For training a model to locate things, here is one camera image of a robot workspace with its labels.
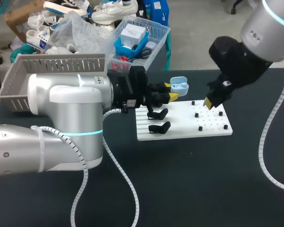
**robotic arm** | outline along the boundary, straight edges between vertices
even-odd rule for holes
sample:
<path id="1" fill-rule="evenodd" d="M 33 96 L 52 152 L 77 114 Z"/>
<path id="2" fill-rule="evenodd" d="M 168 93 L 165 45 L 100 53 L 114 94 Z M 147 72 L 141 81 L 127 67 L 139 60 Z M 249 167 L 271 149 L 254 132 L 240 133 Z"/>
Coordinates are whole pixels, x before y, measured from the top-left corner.
<path id="1" fill-rule="evenodd" d="M 36 115 L 49 116 L 54 127 L 68 136 L 81 151 L 88 168 L 94 168 L 103 155 L 103 113 L 112 106 L 123 113 L 128 108 L 148 107 L 148 116 L 163 120 L 153 106 L 178 97 L 162 84 L 148 84 L 144 67 L 131 67 L 129 75 L 90 76 L 86 74 L 33 74 L 28 81 L 28 104 Z M 82 170 L 77 154 L 52 133 L 0 125 L 0 175 Z"/>
<path id="2" fill-rule="evenodd" d="M 221 69 L 204 104 L 211 109 L 235 89 L 255 82 L 273 62 L 284 60 L 284 0 L 261 0 L 241 30 L 243 42 L 221 36 L 209 54 Z"/>

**white pegboard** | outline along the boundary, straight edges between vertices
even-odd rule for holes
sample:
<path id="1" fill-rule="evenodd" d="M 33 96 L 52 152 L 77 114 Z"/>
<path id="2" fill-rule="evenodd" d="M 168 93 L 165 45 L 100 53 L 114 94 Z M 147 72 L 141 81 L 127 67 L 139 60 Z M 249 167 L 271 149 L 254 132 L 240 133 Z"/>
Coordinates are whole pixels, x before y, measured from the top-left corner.
<path id="1" fill-rule="evenodd" d="M 206 106 L 203 106 L 203 102 L 204 100 L 197 100 L 195 101 L 195 105 L 192 105 L 192 101 L 173 102 L 163 105 L 161 108 L 154 108 L 155 112 L 160 112 L 164 108 L 168 108 L 169 113 L 163 121 L 148 120 L 147 107 L 141 106 L 139 109 L 136 109 L 138 140 L 171 140 L 232 135 L 231 124 L 223 105 L 208 110 Z M 165 122 L 170 122 L 171 124 L 166 134 L 150 134 L 148 126 L 163 125 Z M 228 125 L 228 129 L 225 130 L 223 128 L 224 125 Z"/>

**dark table surface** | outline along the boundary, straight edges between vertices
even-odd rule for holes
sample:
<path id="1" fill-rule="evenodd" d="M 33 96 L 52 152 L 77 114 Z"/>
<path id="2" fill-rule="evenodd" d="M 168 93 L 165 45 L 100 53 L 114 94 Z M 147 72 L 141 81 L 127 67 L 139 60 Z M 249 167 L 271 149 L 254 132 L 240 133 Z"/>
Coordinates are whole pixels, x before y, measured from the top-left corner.
<path id="1" fill-rule="evenodd" d="M 186 76 L 189 93 L 205 97 L 217 70 L 149 74 L 150 82 Z M 104 122 L 104 136 L 134 184 L 140 201 L 138 227 L 284 226 L 284 191 L 270 183 L 258 163 L 262 129 L 284 84 L 272 69 L 234 93 L 224 105 L 233 128 L 225 137 L 137 141 L 134 111 Z M 47 117 L 11 113 L 0 104 L 0 124 L 53 126 Z M 268 170 L 284 183 L 284 103 L 267 135 Z M 89 171 L 76 212 L 78 227 L 130 227 L 133 195 L 107 153 Z M 0 177 L 0 227 L 66 227 L 82 172 L 45 172 Z"/>

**sneaker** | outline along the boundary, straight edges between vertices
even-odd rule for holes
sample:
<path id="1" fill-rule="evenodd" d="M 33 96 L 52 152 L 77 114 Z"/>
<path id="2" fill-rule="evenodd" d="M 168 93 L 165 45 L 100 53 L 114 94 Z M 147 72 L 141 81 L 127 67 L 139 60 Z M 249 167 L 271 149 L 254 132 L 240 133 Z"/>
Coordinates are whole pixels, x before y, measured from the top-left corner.
<path id="1" fill-rule="evenodd" d="M 50 28 L 47 26 L 40 26 L 37 31 L 29 30 L 27 32 L 27 44 L 37 48 L 39 50 L 43 50 L 50 38 Z"/>
<path id="2" fill-rule="evenodd" d="M 136 16 L 138 10 L 137 0 L 132 0 L 128 6 L 123 6 L 121 0 L 116 2 L 108 2 L 101 6 L 95 7 L 96 12 L 91 15 L 91 19 L 97 24 L 110 25 L 123 17 L 132 15 Z"/>
<path id="3" fill-rule="evenodd" d="M 61 22 L 61 20 L 63 20 L 63 16 L 56 16 L 48 10 L 44 10 L 39 15 L 29 17 L 27 23 L 31 29 L 37 30 L 41 25 L 52 26 Z"/>
<path id="4" fill-rule="evenodd" d="M 43 8 L 57 14 L 68 14 L 70 11 L 75 11 L 80 16 L 88 15 L 87 11 L 80 9 L 74 0 L 47 0 Z"/>

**floor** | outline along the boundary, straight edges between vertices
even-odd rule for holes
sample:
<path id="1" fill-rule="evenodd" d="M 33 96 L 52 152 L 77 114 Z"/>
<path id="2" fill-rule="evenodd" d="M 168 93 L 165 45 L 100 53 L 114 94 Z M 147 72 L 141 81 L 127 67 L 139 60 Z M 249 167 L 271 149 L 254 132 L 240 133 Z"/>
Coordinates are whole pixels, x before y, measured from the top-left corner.
<path id="1" fill-rule="evenodd" d="M 9 9 L 23 5 L 30 0 L 14 0 Z M 216 37 L 228 35 L 240 40 L 240 30 L 252 13 L 249 1 L 237 6 L 237 14 L 231 15 L 234 0 L 168 0 L 170 13 L 172 54 L 170 70 L 218 69 L 208 54 Z M 0 15 L 0 46 L 15 38 Z M 0 65 L 0 79 L 3 81 L 10 67 L 11 51 L 5 51 L 4 64 Z M 274 63 L 273 68 L 284 68 L 284 62 Z"/>

